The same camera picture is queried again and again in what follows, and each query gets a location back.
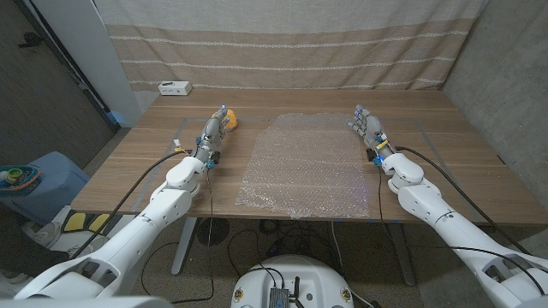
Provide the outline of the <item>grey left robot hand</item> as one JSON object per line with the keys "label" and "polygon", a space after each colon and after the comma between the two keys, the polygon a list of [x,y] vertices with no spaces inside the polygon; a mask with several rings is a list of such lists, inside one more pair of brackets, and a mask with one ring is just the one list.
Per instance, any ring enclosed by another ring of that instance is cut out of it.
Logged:
{"label": "grey left robot hand", "polygon": [[228,110],[225,105],[216,111],[206,123],[200,135],[200,142],[197,144],[194,151],[194,157],[202,163],[209,160],[211,152],[217,150],[221,145],[224,132],[224,118],[227,116]]}

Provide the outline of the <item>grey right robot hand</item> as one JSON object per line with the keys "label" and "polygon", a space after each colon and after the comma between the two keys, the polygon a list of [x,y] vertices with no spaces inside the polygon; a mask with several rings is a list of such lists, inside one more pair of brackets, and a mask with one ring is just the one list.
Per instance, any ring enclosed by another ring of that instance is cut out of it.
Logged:
{"label": "grey right robot hand", "polygon": [[356,105],[354,119],[348,125],[363,139],[370,162],[381,164],[396,152],[390,145],[380,120],[363,106]]}

